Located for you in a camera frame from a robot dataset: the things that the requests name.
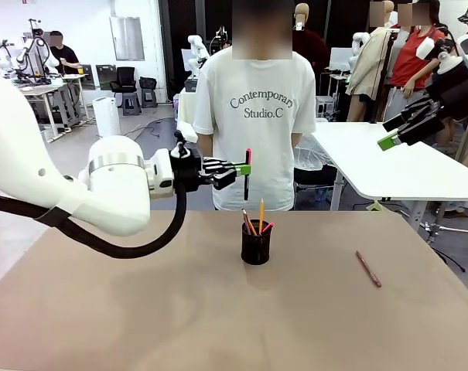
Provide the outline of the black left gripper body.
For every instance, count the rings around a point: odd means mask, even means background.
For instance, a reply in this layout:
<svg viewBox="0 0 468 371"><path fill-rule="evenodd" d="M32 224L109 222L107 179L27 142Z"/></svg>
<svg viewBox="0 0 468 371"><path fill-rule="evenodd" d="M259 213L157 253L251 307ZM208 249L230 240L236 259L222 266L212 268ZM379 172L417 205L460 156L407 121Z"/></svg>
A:
<svg viewBox="0 0 468 371"><path fill-rule="evenodd" d="M173 188L178 194L181 185L185 192L195 192L201 185L200 171L202 162L196 148L174 148L169 152L171 167L174 175Z"/></svg>

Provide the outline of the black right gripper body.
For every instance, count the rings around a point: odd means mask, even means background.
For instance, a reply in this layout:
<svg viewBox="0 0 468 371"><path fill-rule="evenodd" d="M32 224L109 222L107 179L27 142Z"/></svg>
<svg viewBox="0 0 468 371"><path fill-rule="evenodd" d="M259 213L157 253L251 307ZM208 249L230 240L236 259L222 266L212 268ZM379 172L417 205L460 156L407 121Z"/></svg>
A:
<svg viewBox="0 0 468 371"><path fill-rule="evenodd" d="M437 73L426 92L436 103L438 119L461 121L468 118L468 66L465 63L445 73Z"/></svg>

